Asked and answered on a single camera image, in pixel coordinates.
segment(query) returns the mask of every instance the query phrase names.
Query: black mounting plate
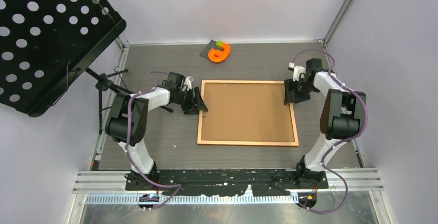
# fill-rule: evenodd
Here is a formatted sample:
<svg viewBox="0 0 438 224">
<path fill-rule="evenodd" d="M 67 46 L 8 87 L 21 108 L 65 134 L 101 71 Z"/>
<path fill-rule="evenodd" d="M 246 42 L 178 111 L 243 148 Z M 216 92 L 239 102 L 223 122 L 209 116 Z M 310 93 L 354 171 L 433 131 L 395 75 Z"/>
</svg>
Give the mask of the black mounting plate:
<svg viewBox="0 0 438 224">
<path fill-rule="evenodd" d="M 303 189 L 294 183 L 295 170 L 286 169 L 227 169 L 227 170 L 159 170 L 153 181 L 160 184 L 182 184 L 183 196 L 235 196 L 242 195 L 251 185 L 254 196 L 285 196 L 286 189 Z M 126 190 L 158 190 L 138 173 L 126 174 Z M 318 183 L 319 189 L 327 189 L 327 180 Z"/>
</svg>

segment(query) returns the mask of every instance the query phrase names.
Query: black perforated panel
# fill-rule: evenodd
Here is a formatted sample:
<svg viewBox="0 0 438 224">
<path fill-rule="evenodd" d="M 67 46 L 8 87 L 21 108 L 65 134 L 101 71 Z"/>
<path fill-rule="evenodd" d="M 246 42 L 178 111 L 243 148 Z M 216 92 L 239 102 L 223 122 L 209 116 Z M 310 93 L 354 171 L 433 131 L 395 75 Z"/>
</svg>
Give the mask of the black perforated panel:
<svg viewBox="0 0 438 224">
<path fill-rule="evenodd" d="M 0 103 L 43 114 L 125 28 L 107 0 L 0 0 Z"/>
</svg>

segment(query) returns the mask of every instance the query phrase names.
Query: gray floor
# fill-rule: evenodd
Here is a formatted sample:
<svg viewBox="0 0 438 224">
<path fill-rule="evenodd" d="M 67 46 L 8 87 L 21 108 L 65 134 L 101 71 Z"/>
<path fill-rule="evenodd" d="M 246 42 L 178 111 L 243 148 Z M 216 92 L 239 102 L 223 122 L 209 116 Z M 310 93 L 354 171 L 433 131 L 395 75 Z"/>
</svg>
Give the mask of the gray floor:
<svg viewBox="0 0 438 224">
<path fill-rule="evenodd" d="M 129 73 L 123 76 L 132 91 L 152 87 L 150 71 L 177 72 L 193 76 L 194 86 L 203 79 L 236 79 L 284 81 L 292 74 L 287 66 L 292 57 L 302 50 L 322 49 L 320 43 L 232 44 L 231 55 L 215 64 L 199 56 L 205 45 L 141 45 L 131 46 L 126 62 Z M 305 66 L 310 58 L 324 54 L 308 52 L 298 60 Z M 165 75 L 154 75 L 157 83 Z M 159 169 L 216 169 L 216 168 L 291 168 L 306 154 L 319 137 L 319 118 L 324 96 L 311 93 L 311 100 L 294 105 L 299 147 L 239 147 L 200 146 L 196 144 L 198 116 L 184 115 L 180 106 L 170 105 L 168 113 L 155 109 L 149 113 L 145 142 L 149 154 Z M 353 144 L 339 149 L 328 164 L 333 168 L 358 167 Z M 100 169 L 129 169 L 129 162 L 119 145 L 106 139 Z"/>
</svg>

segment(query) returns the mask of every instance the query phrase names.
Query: small white object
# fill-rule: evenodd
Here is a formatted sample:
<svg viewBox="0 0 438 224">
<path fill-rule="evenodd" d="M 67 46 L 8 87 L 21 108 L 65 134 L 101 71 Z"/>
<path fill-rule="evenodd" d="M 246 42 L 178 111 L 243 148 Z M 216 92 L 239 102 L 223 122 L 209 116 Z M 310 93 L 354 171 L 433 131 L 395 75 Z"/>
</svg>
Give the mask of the small white object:
<svg viewBox="0 0 438 224">
<path fill-rule="evenodd" d="M 300 80 L 300 75 L 302 73 L 306 73 L 306 69 L 304 67 L 301 66 L 295 66 L 293 67 L 293 77 L 292 80 L 293 81 L 299 81 Z"/>
<path fill-rule="evenodd" d="M 185 80 L 184 80 L 184 85 L 183 85 L 183 87 L 184 87 L 184 86 L 187 86 L 187 90 L 192 89 L 192 82 L 193 82 L 193 81 L 194 81 L 193 77 L 191 77 L 191 76 L 186 77 Z"/>
</svg>

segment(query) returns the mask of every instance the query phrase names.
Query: white backdrop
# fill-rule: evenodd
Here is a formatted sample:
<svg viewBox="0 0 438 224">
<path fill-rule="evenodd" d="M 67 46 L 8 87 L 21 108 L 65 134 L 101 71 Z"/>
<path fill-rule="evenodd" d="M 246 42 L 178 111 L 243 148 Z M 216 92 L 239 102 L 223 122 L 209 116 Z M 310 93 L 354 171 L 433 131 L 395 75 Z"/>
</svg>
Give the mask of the white backdrop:
<svg viewBox="0 0 438 224">
<path fill-rule="evenodd" d="M 343 0 L 109 0 L 131 43 L 324 38 Z"/>
<path fill-rule="evenodd" d="M 339 78 L 367 94 L 360 138 L 395 223 L 436 223 L 438 191 L 436 0 L 355 0 L 329 49 Z"/>
</svg>

